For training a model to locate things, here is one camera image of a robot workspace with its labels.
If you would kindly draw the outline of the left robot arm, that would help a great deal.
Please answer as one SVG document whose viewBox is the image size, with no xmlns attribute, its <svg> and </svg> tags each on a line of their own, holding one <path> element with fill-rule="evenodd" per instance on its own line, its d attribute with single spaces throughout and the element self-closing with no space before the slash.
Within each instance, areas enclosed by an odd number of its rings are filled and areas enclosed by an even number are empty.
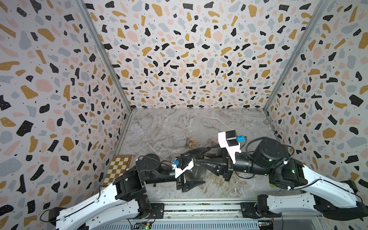
<svg viewBox="0 0 368 230">
<path fill-rule="evenodd" d="M 46 222 L 57 230 L 94 230 L 119 219 L 145 218 L 152 210 L 146 185 L 175 182 L 176 189 L 183 193 L 202 185 L 202 181 L 186 180 L 184 173 L 194 167 L 195 158 L 202 158 L 209 150 L 192 149 L 169 163 L 154 153 L 140 156 L 135 166 L 99 188 L 94 196 L 70 208 L 48 211 Z"/>
</svg>

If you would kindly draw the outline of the black spray nozzle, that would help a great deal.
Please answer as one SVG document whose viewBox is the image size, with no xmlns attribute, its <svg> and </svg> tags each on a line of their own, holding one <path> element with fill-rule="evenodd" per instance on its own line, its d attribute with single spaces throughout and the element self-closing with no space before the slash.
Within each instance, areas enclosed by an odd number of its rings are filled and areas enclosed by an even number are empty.
<svg viewBox="0 0 368 230">
<path fill-rule="evenodd" d="M 203 159 L 202 158 L 202 153 L 205 150 L 205 147 L 201 147 L 201 148 L 195 148 L 192 149 L 188 152 L 189 154 L 189 158 L 190 159 Z"/>
</svg>

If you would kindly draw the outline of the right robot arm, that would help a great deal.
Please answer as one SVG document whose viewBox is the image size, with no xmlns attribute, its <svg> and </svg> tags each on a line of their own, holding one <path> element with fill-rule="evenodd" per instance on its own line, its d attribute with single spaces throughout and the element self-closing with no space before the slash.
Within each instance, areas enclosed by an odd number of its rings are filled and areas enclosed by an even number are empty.
<svg viewBox="0 0 368 230">
<path fill-rule="evenodd" d="M 253 151 L 236 153 L 233 161 L 226 148 L 220 157 L 200 156 L 195 165 L 202 166 L 229 181 L 233 173 L 268 176 L 269 183 L 299 195 L 258 195 L 256 202 L 241 204 L 245 218 L 280 217 L 285 212 L 313 212 L 327 219 L 348 221 L 367 217 L 368 207 L 357 195 L 358 189 L 351 180 L 337 182 L 322 176 L 300 161 L 292 158 L 290 146 L 261 137 Z"/>
</svg>

